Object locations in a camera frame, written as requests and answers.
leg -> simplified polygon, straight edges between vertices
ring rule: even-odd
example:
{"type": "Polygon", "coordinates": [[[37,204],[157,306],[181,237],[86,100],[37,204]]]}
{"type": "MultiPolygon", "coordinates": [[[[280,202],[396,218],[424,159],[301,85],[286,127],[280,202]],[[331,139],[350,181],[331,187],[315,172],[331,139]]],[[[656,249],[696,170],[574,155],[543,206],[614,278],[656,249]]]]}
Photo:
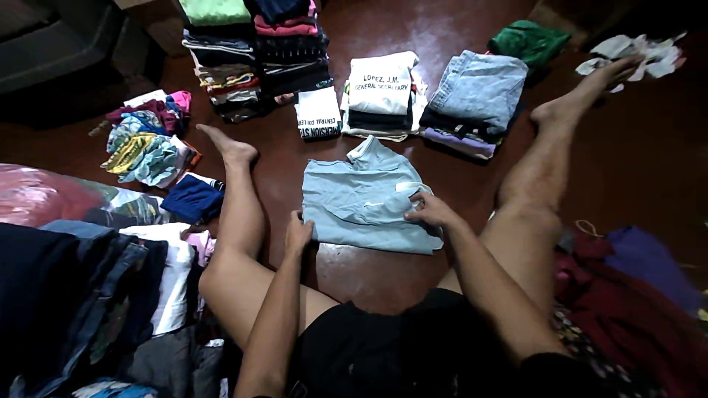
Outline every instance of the leg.
{"type": "MultiPolygon", "coordinates": [[[[553,306],[553,248],[562,232],[556,212],[568,180],[573,134],[581,116],[609,86],[634,73],[641,58],[625,58],[587,76],[573,91],[531,113],[538,136],[498,193],[499,209],[480,238],[539,311],[553,306]]],[[[438,285],[462,292],[454,270],[438,285]]]]}
{"type": "MultiPolygon", "coordinates": [[[[256,262],[263,243],[265,219],[251,181],[250,163],[256,148],[228,138],[221,130],[198,125],[224,158],[226,195],[214,255],[199,280],[199,290],[222,325],[240,347],[248,341],[274,272],[256,262]]],[[[338,303],[300,287],[300,333],[338,303]]]]}

shirt sleeve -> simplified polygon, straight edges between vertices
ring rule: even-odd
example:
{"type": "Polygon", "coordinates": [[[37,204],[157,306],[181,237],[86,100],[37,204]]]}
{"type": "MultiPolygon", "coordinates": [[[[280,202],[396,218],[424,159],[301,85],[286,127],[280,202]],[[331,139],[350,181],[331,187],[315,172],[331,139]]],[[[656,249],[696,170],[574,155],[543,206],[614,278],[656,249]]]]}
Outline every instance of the shirt sleeve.
{"type": "Polygon", "coordinates": [[[524,359],[519,369],[528,396],[555,398],[616,397],[585,363],[558,353],[541,353],[524,359]]]}

bare foot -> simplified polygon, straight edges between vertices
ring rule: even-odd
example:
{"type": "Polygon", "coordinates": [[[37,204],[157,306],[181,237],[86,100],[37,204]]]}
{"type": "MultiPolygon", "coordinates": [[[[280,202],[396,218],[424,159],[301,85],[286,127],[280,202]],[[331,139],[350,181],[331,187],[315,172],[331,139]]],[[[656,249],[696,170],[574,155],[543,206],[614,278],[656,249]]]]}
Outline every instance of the bare foot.
{"type": "Polygon", "coordinates": [[[249,165],[258,156],[258,150],[252,145],[232,140],[216,127],[197,125],[197,130],[202,130],[212,139],[224,162],[245,162],[249,165]]]}
{"type": "Polygon", "coordinates": [[[643,59],[641,55],[632,55],[596,69],[570,93],[534,109],[531,120],[539,125],[558,120],[579,120],[603,92],[627,80],[643,59]]]}

thigh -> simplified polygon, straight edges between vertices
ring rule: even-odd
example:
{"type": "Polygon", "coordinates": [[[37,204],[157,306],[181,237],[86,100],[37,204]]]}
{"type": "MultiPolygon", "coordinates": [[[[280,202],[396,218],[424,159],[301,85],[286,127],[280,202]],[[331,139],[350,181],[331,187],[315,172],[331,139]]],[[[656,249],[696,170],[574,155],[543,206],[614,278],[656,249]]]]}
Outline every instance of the thigh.
{"type": "MultiPolygon", "coordinates": [[[[499,265],[548,317],[554,301],[553,248],[560,234],[561,223],[551,210],[509,204],[497,210],[479,237],[499,265]]],[[[452,268],[438,287],[462,292],[452,268]]]]}
{"type": "MultiPolygon", "coordinates": [[[[212,258],[202,274],[200,292],[241,348],[249,339],[274,275],[274,272],[238,251],[226,251],[212,258]]],[[[301,285],[299,333],[337,304],[325,294],[301,285]]]]}

maroon clothing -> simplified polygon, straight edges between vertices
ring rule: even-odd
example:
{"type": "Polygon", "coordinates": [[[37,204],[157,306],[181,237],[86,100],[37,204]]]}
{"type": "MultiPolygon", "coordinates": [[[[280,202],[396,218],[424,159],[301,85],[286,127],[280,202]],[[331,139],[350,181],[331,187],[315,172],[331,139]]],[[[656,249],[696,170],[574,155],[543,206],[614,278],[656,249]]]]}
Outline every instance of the maroon clothing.
{"type": "Polygon", "coordinates": [[[153,112],[155,116],[157,116],[158,120],[160,120],[160,123],[162,123],[165,127],[165,130],[167,130],[167,132],[171,135],[180,131],[177,116],[175,116],[174,113],[169,112],[167,105],[165,105],[163,101],[158,100],[147,101],[146,103],[136,106],[135,108],[132,106],[124,106],[107,114],[105,119],[112,124],[117,125],[123,120],[123,118],[120,117],[121,114],[135,112],[136,110],[149,110],[153,112]]]}
{"type": "Polygon", "coordinates": [[[556,255],[556,298],[571,310],[568,318],[606,356],[651,376],[669,397],[708,391],[708,345],[695,321],[650,285],[600,262],[613,253],[609,241],[576,239],[575,257],[556,255]]]}

